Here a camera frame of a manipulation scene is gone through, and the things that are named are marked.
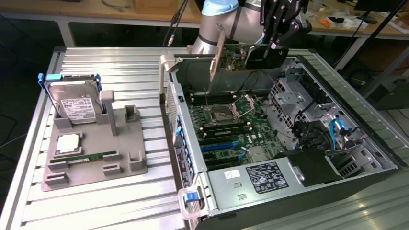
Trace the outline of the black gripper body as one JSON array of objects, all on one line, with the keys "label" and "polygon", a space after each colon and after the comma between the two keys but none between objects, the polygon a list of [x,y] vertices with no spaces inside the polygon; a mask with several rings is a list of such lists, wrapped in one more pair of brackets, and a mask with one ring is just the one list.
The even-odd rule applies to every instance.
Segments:
[{"label": "black gripper body", "polygon": [[283,23],[292,21],[299,15],[303,7],[302,0],[279,1],[279,18]]}]

